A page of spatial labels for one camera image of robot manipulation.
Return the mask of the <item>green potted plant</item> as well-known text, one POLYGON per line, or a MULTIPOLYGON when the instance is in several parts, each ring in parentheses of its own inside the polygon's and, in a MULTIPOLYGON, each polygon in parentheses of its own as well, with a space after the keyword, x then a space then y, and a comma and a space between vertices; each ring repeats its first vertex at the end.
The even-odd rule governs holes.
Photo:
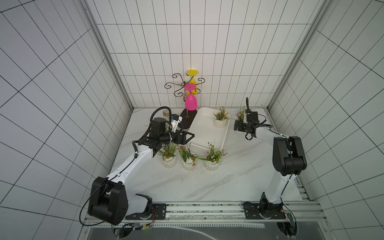
POLYGON ((244 120, 246 118, 246 107, 243 106, 240 108, 240 110, 236 113, 237 121, 244 123, 244 120))
POLYGON ((182 159, 182 167, 186 171, 192 171, 196 168, 197 156, 192 153, 189 145, 179 145, 179 154, 182 159))

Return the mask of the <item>pink potted plant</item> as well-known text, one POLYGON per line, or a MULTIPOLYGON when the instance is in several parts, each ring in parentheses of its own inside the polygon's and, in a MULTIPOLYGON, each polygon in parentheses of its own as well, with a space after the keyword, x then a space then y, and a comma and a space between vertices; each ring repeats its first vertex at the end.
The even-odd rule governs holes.
POLYGON ((212 143, 208 143, 209 149, 206 151, 206 154, 202 158, 198 158, 203 161, 205 167, 209 171, 215 171, 221 164, 221 161, 224 157, 228 155, 226 150, 221 150, 216 148, 212 143))

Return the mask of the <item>small red flower potted plant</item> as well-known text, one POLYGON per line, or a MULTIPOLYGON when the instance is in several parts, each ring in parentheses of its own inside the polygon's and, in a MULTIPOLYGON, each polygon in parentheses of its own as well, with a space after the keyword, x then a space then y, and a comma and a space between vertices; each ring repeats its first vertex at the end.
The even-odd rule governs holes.
POLYGON ((218 111, 214 112, 215 120, 214 120, 214 126, 217 128, 223 128, 226 120, 230 119, 229 114, 226 112, 226 109, 224 106, 222 106, 218 111))

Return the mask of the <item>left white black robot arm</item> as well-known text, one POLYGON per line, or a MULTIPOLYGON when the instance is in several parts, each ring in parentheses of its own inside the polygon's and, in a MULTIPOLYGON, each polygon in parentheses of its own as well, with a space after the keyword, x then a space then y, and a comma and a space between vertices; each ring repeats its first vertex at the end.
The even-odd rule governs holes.
POLYGON ((182 117, 173 114, 169 120, 150 120, 145 134, 133 141, 134 153, 106 177, 98 177, 92 184, 87 200, 88 215, 102 222, 118 225, 127 216, 147 219, 153 211, 152 198, 131 191, 130 184, 140 168, 144 167, 163 146, 185 145, 189 132, 178 130, 182 117))

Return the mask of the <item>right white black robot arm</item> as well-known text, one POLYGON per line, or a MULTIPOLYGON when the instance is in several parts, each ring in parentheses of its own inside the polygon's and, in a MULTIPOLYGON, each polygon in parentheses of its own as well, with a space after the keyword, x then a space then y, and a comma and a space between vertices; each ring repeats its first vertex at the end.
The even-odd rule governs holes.
POLYGON ((246 109, 244 120, 236 120, 234 130, 258 138, 273 147, 272 162, 275 168, 269 187, 255 205, 263 219, 275 217, 283 209, 283 198, 288 185, 307 168, 302 140, 297 136, 286 136, 272 130, 272 126, 259 121, 258 112, 246 109))

